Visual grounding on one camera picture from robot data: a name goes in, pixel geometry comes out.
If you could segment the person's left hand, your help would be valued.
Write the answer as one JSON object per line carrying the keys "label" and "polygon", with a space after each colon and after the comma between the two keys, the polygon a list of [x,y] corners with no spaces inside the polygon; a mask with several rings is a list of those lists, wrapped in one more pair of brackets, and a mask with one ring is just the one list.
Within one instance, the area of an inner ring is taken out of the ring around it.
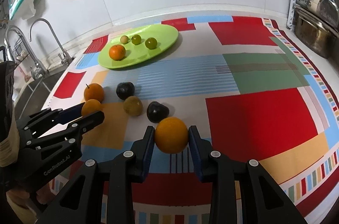
{"label": "person's left hand", "polygon": [[[51,192],[49,183],[37,191],[37,201],[42,204],[48,204],[55,198]],[[36,213],[28,206],[30,195],[23,189],[11,189],[6,193],[7,202],[13,209],[22,223],[35,223],[37,220]]]}

